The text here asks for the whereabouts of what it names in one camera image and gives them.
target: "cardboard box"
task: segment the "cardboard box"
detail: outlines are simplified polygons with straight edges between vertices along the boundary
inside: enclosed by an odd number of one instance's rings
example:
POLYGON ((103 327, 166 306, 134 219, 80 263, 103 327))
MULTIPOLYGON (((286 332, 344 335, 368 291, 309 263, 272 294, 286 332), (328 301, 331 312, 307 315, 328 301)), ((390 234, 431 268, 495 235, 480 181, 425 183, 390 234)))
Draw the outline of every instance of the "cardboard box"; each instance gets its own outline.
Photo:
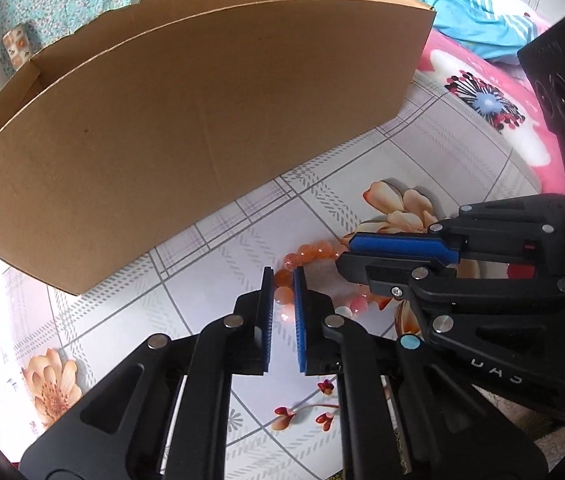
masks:
POLYGON ((0 92, 0 258, 80 294, 395 117, 435 12, 416 0, 142 0, 0 92))

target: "metal screw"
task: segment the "metal screw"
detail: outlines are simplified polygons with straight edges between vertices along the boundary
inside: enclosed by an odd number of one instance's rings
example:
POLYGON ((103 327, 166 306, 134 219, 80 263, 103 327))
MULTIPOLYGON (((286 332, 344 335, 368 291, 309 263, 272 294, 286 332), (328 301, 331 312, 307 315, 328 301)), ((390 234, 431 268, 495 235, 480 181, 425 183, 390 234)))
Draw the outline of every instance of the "metal screw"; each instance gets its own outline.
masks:
POLYGON ((420 346, 420 338, 413 334, 403 335, 400 338, 400 345, 407 350, 415 350, 420 346))
POLYGON ((415 280, 424 280, 429 275, 427 267, 416 267, 411 271, 411 276, 415 280))
POLYGON ((169 338, 165 334, 153 334, 147 339, 147 346, 152 350, 164 348, 169 343, 169 338))
POLYGON ((229 314, 223 321, 227 328, 238 328, 245 322, 243 317, 238 314, 229 314))
POLYGON ((558 279, 558 290, 560 292, 565 292, 565 278, 558 279))
POLYGON ((325 324, 329 328, 340 328, 344 325, 344 317, 338 316, 338 314, 331 314, 331 316, 325 317, 325 324))
POLYGON ((439 334, 448 332, 453 328, 453 317, 447 316, 446 314, 438 316, 433 320, 431 326, 439 334))

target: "blue gripper pad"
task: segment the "blue gripper pad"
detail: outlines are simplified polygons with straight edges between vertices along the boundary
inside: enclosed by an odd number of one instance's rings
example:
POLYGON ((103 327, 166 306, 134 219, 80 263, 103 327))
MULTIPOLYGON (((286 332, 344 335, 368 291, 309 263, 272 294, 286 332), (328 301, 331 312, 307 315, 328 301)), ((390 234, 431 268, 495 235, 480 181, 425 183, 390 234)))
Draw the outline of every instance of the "blue gripper pad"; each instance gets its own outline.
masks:
POLYGON ((414 256, 434 258, 442 265, 457 264, 458 251, 448 248, 441 238, 429 235, 390 235, 379 233, 356 233, 349 241, 354 253, 377 254, 379 256, 414 256))
POLYGON ((294 271, 294 296, 296 301, 295 306, 295 318, 296 318, 296 352, 297 352, 297 364, 299 365, 300 372, 305 373, 307 371, 307 333, 305 326, 305 290, 307 285, 305 284, 305 275, 303 269, 299 267, 294 271))
POLYGON ((262 330, 262 369, 269 371, 272 357, 272 332, 274 330, 274 270, 265 267, 262 275, 262 287, 258 304, 258 325, 262 330))

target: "pink blanket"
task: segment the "pink blanket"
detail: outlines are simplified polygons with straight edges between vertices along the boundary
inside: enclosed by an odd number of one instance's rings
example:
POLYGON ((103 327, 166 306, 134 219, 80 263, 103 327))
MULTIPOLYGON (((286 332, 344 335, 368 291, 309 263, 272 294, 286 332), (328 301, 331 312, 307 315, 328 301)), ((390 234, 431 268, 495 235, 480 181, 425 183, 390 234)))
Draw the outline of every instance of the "pink blanket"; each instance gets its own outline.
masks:
MULTIPOLYGON (((537 16, 532 19, 537 19, 541 30, 547 28, 537 16)), ((429 36, 418 69, 491 123, 535 171, 543 193, 565 194, 565 168, 557 139, 547 129, 528 81, 514 78, 436 30, 429 36)))

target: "light blue dot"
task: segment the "light blue dot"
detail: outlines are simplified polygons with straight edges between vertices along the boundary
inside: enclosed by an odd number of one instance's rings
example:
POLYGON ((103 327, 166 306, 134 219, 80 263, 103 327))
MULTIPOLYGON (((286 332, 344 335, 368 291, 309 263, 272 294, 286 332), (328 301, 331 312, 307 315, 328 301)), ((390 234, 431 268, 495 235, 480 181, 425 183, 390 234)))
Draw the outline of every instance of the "light blue dot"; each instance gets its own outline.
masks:
POLYGON ((407 350, 415 350, 420 346, 420 339, 415 335, 403 335, 400 338, 400 344, 407 350))

